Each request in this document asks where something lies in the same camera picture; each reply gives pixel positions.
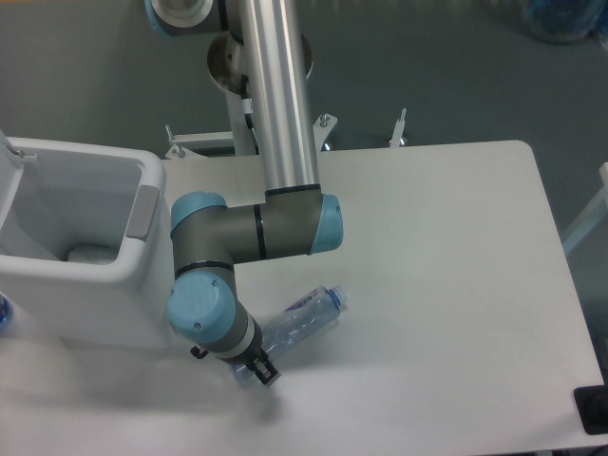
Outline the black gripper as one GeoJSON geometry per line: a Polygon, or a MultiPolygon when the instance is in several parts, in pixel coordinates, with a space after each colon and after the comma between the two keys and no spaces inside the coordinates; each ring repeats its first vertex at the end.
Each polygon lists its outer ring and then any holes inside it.
{"type": "MultiPolygon", "coordinates": [[[[209,351],[199,345],[195,345],[190,349],[190,353],[196,359],[204,359],[209,354],[209,351]]],[[[257,345],[250,344],[239,353],[235,351],[218,352],[216,358],[230,365],[244,365],[245,369],[251,372],[262,385],[272,385],[280,377],[280,372],[271,361],[269,355],[257,345]]]]}

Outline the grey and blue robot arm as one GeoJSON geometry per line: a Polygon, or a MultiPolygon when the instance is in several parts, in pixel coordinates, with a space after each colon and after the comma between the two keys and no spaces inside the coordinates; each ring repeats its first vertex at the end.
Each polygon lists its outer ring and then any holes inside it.
{"type": "Polygon", "coordinates": [[[344,237],[338,199],[320,185],[307,96],[303,38],[293,1],[149,1],[150,23],[180,36],[218,20],[240,45],[227,55],[239,92],[253,103],[250,125],[267,188],[259,204],[231,207],[215,193],[193,192],[171,209],[175,281],[167,313],[196,357],[241,365],[265,386],[278,377],[263,332],[238,299],[240,263],[337,249],[344,237]]]}

